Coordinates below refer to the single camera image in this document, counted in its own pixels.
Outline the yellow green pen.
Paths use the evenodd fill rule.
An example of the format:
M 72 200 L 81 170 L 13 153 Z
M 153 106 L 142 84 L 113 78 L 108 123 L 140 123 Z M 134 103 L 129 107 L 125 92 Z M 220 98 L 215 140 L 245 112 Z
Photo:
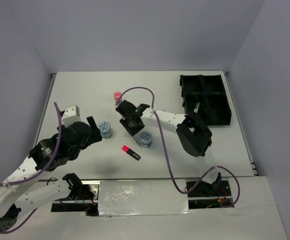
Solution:
M 200 108 L 200 102 L 197 102 L 196 105 L 195 105 L 195 107 L 194 107 L 193 112 L 194 112 L 194 113 L 198 113 L 199 108 Z

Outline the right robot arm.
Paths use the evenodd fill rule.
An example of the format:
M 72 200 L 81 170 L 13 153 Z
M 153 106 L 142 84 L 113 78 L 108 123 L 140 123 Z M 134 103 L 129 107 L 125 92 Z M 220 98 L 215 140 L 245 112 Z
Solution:
M 203 192 L 213 196 L 219 191 L 222 175 L 217 170 L 211 150 L 212 132 L 199 112 L 177 114 L 157 110 L 144 103 L 135 106 L 127 100 L 119 103 L 115 110 L 121 115 L 119 122 L 131 137 L 145 127 L 156 127 L 161 134 L 164 130 L 176 134 L 183 150 L 197 159 L 204 171 L 200 177 Z

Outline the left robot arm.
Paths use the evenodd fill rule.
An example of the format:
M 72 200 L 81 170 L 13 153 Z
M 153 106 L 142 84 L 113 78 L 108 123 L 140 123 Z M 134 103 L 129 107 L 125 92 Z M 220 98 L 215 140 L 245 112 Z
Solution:
M 87 123 L 77 121 L 61 127 L 61 134 L 43 139 L 24 162 L 0 186 L 0 235 L 11 232 L 17 220 L 37 208 L 59 199 L 92 200 L 95 191 L 74 173 L 30 191 L 41 178 L 78 158 L 80 152 L 102 140 L 92 116 Z

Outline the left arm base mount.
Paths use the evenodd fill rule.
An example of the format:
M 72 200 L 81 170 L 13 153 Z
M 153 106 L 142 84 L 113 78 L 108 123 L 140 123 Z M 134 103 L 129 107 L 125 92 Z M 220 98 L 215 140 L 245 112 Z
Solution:
M 69 187 L 67 197 L 57 199 L 52 203 L 52 213 L 84 213 L 89 217 L 98 217 L 99 184 L 83 183 L 74 173 L 68 173 L 61 178 Z

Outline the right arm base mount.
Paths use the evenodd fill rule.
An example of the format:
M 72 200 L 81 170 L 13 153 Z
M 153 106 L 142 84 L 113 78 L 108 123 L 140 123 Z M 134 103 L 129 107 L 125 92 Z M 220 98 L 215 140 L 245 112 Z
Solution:
M 208 183 L 200 182 L 188 197 L 188 208 L 194 209 L 214 209 L 230 206 L 233 203 L 229 182 L 222 180 L 216 189 Z

